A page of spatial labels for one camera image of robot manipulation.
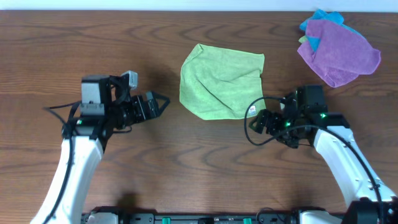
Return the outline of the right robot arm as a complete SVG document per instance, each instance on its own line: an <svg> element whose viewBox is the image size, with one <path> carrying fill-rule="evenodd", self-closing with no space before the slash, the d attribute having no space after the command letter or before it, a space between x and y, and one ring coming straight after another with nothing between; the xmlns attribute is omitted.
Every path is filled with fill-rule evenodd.
<svg viewBox="0 0 398 224"><path fill-rule="evenodd" d="M244 115L253 119L244 129L293 149L308 141L329 166L347 206L341 218L320 208L298 208L283 223L397 223L397 195L366 160L345 117L329 112L322 86L301 86L276 101L280 112L251 103Z"/></svg>

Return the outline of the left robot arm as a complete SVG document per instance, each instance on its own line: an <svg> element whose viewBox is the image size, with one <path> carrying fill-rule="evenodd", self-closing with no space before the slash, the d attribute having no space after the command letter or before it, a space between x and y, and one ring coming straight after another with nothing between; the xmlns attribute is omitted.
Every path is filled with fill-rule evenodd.
<svg viewBox="0 0 398 224"><path fill-rule="evenodd" d="M134 124L158 118L168 97L154 91L130 94L138 74L88 75L81 100L69 103L62 123L62 149L46 198L32 223L79 223L95 170L113 134L130 133Z"/></svg>

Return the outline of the green microfiber cloth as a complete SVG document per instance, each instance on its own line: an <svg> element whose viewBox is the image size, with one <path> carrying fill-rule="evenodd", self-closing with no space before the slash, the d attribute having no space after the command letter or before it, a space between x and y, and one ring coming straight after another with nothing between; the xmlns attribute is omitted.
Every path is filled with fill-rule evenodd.
<svg viewBox="0 0 398 224"><path fill-rule="evenodd" d="M264 109L265 55L196 44L180 71L181 104L204 120L243 119Z"/></svg>

